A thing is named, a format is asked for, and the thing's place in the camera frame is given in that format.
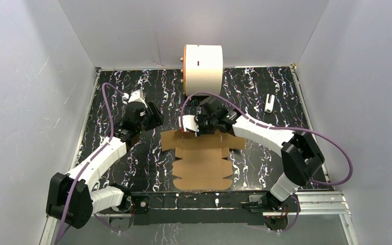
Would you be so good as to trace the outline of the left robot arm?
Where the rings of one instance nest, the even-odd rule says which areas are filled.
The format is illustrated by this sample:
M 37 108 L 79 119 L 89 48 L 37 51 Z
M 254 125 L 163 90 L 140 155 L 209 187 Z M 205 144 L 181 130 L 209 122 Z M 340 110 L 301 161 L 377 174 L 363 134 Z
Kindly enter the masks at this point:
M 124 117 L 114 125 L 106 138 L 82 163 L 65 174 L 52 176 L 46 213 L 74 228 L 87 224 L 90 217 L 112 208 L 127 212 L 132 206 L 129 188 L 110 184 L 99 190 L 94 186 L 103 174 L 137 143 L 143 131 L 161 126 L 164 117 L 154 102 L 131 101 Z

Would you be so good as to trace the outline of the brown cardboard box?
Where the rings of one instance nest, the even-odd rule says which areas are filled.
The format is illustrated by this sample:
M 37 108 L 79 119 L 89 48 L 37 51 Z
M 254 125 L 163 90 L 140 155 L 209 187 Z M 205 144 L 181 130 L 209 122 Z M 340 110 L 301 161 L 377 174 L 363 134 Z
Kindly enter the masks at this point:
M 173 184 L 182 191 L 229 189 L 233 183 L 230 150 L 242 150 L 245 144 L 244 138 L 220 131 L 201 136 L 180 130 L 161 133 L 162 150 L 175 150 Z

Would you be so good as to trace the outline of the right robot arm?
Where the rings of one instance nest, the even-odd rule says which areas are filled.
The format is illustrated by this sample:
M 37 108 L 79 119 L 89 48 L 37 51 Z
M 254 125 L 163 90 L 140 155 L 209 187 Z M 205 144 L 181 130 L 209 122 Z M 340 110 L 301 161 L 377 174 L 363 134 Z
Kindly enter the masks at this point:
M 282 160 L 283 173 L 264 195 L 253 195 L 243 204 L 251 212 L 281 211 L 287 199 L 306 186 L 325 162 L 325 157 L 307 129 L 280 129 L 257 120 L 237 106 L 228 109 L 226 99 L 211 95 L 201 102 L 197 115 L 180 115 L 180 127 L 196 136 L 228 133 L 258 143 Z

